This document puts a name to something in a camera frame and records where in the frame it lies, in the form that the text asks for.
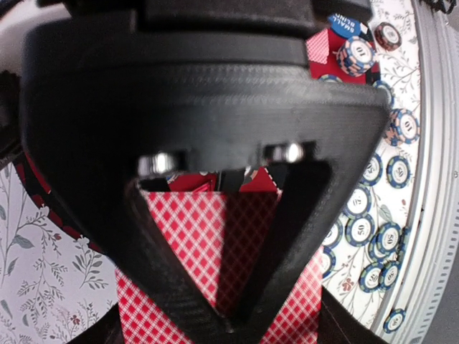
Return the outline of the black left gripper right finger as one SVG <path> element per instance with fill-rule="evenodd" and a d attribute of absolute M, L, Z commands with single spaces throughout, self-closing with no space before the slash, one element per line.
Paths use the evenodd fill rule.
<path fill-rule="evenodd" d="M 387 344 L 356 320 L 328 290 L 322 290 L 317 343 Z"/>

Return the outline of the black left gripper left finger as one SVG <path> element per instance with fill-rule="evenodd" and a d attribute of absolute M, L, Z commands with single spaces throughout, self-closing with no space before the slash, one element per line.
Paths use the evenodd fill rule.
<path fill-rule="evenodd" d="M 118 304 L 90 328 L 71 340 L 71 344 L 124 344 Z"/>

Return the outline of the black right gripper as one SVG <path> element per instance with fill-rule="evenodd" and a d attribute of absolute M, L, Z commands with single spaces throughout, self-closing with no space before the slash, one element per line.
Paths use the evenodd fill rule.
<path fill-rule="evenodd" d="M 35 29 L 38 39 L 113 32 L 211 32 L 307 39 L 332 14 L 367 22 L 369 1 L 63 1 L 70 19 Z"/>

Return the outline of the blue small blind button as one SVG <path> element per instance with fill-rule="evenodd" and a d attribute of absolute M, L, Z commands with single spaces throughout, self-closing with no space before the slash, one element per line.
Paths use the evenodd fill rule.
<path fill-rule="evenodd" d="M 367 34 L 368 32 L 368 27 L 365 24 L 341 14 L 330 15 L 328 21 L 331 25 L 331 30 L 344 39 Z"/>

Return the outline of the green chip table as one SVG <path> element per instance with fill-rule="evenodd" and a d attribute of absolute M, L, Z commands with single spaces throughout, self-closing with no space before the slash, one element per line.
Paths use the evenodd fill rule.
<path fill-rule="evenodd" d="M 323 278 L 327 278 L 336 265 L 336 256 L 332 249 L 324 247 L 321 255 L 321 265 Z"/>
<path fill-rule="evenodd" d="M 324 247 L 334 248 L 336 247 L 343 236 L 344 227 L 340 219 L 337 219 L 336 222 L 331 227 L 329 233 L 322 242 Z"/>

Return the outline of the green chip mat seat four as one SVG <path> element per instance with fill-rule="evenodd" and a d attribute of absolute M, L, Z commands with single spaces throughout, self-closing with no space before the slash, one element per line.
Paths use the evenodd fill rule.
<path fill-rule="evenodd" d="M 324 82 L 343 82 L 340 77 L 331 74 L 321 75 L 318 79 Z"/>

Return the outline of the blue chip stack seat four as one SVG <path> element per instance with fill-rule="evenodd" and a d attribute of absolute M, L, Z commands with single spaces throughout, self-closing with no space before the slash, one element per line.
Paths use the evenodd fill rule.
<path fill-rule="evenodd" d="M 358 36 L 352 36 L 339 48 L 336 61 L 340 69 L 346 74 L 359 77 L 377 63 L 377 53 L 368 41 Z"/>

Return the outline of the brown 100 poker chip stack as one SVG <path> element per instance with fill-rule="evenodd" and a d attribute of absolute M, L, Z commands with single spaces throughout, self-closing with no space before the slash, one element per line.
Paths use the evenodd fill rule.
<path fill-rule="evenodd" d="M 402 46 L 400 33 L 388 22 L 382 22 L 374 29 L 374 37 L 382 48 L 390 52 Z"/>

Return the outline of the green chip front cluster top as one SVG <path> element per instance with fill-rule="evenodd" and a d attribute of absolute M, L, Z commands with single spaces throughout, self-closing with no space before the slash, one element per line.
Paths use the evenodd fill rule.
<path fill-rule="evenodd" d="M 387 222 L 378 229 L 369 243 L 368 255 L 370 260 L 382 261 L 397 250 L 401 237 L 401 228 L 395 222 Z"/>

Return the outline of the green chip cluster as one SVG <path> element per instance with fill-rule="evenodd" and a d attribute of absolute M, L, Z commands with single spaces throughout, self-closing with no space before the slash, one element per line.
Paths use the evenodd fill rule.
<path fill-rule="evenodd" d="M 406 226 L 402 229 L 402 235 L 399 240 L 399 245 L 397 248 L 397 261 L 402 263 L 404 256 L 406 255 L 407 245 L 410 238 L 411 227 Z"/>
<path fill-rule="evenodd" d="M 401 228 L 395 222 L 387 222 L 378 229 L 369 243 L 368 255 L 370 260 L 382 261 L 397 250 L 401 237 Z"/>

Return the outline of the green chip mat edge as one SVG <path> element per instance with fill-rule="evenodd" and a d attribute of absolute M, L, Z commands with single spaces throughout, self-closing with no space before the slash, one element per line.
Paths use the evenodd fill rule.
<path fill-rule="evenodd" d="M 346 202 L 343 213 L 350 219 L 356 219 L 367 214 L 371 206 L 370 190 L 366 186 L 358 185 Z"/>

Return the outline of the red backed card deck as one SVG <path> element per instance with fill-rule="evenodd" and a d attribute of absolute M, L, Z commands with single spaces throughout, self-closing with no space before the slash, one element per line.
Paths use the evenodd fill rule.
<path fill-rule="evenodd" d="M 278 192 L 151 193 L 151 215 L 212 307 L 230 313 L 275 213 Z M 321 310 L 319 250 L 303 270 L 262 343 L 316 343 Z M 120 270 L 115 272 L 126 343 L 189 343 L 175 324 Z"/>

